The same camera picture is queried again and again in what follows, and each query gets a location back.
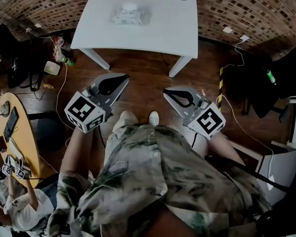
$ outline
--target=person in white shirt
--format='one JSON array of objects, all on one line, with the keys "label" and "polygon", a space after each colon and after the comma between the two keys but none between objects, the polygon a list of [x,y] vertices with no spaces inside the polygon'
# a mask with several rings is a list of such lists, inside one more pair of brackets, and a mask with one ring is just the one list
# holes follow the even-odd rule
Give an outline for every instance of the person in white shirt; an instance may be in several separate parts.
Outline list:
[{"label": "person in white shirt", "polygon": [[50,214],[56,208],[57,181],[42,189],[33,189],[26,180],[28,193],[15,199],[13,177],[8,177],[8,193],[4,209],[0,208],[0,226],[27,232],[32,237],[45,232]]}]

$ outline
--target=shoe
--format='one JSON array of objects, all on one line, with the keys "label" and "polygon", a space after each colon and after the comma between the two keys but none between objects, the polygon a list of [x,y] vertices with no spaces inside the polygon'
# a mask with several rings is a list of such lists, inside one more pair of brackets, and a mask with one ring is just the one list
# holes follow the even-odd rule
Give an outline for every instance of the shoe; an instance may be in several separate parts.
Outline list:
[{"label": "shoe", "polygon": [[159,120],[159,114],[156,111],[150,113],[149,124],[156,126],[159,124]]}]

